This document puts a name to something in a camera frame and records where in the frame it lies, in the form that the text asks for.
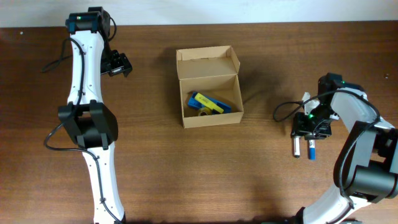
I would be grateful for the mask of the yellow adhesive tape roll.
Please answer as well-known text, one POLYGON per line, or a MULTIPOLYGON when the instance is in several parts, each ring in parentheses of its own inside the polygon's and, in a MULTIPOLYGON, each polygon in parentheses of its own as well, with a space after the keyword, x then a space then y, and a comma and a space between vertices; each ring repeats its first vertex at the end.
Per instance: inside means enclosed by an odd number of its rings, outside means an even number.
POLYGON ((213 114, 212 110, 207 107, 202 107, 198 110, 198 116, 208 116, 212 114, 213 114))

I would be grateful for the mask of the yellow highlighter pen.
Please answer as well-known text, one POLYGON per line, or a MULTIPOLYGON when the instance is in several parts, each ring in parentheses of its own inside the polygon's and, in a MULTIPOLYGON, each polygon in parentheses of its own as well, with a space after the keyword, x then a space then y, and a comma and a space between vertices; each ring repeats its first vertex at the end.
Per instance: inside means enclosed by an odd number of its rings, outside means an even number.
POLYGON ((218 113, 222 114, 224 112, 224 109, 219 107, 216 103, 214 103, 213 101, 211 101, 209 98, 205 97, 204 95, 202 95, 201 93, 197 93, 195 96, 195 99, 203 104, 205 107, 211 109, 211 110, 215 110, 218 113))

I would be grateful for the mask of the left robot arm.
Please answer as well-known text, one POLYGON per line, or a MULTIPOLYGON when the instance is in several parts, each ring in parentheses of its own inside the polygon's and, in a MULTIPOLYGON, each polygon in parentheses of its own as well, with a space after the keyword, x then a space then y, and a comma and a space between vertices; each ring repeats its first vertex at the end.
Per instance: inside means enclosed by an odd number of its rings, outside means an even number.
POLYGON ((58 109, 58 118, 76 151, 85 159, 93 193, 94 223, 125 223, 114 168, 118 122, 103 102, 101 76, 126 77, 132 65, 125 54, 111 49, 114 21, 102 7, 71 13, 65 25, 73 52, 72 85, 67 104, 58 109))

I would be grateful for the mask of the white marker black cap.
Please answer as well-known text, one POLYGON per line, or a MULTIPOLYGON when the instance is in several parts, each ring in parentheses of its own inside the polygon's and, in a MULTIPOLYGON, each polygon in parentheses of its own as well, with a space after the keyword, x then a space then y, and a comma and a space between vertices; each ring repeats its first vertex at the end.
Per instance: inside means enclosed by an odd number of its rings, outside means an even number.
POLYGON ((300 137, 296 136, 293 138, 293 146, 294 146, 294 157, 300 157, 300 137))

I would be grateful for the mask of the brown cardboard box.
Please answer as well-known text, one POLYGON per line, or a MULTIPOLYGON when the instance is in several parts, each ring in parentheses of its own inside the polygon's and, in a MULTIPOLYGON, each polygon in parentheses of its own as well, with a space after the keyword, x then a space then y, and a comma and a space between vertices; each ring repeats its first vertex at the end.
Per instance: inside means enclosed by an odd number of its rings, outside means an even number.
POLYGON ((179 49, 176 63, 185 129, 241 122, 244 108, 238 78, 240 61, 232 46, 179 49), (194 92, 230 106, 231 112, 200 116, 188 105, 194 92))

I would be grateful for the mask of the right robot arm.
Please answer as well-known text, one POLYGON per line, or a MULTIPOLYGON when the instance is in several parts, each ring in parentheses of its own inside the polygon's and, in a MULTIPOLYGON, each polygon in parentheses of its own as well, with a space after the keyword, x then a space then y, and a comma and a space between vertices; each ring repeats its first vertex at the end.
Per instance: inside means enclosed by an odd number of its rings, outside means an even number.
POLYGON ((382 118, 364 88, 327 73, 318 80, 317 96, 305 93, 303 112, 294 116, 290 134, 299 140, 331 136, 331 122, 342 120, 349 135, 336 160, 331 187, 313 204, 301 208, 292 223, 341 223, 352 213, 397 196, 397 128, 382 118))

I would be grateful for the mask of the white marker blue cap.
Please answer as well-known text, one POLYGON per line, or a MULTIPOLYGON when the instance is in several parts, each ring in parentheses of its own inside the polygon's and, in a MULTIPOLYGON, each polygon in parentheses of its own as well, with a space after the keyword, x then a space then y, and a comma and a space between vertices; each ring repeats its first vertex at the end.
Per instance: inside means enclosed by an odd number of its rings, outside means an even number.
POLYGON ((316 159, 315 141, 313 139, 308 141, 308 158, 312 161, 316 159))

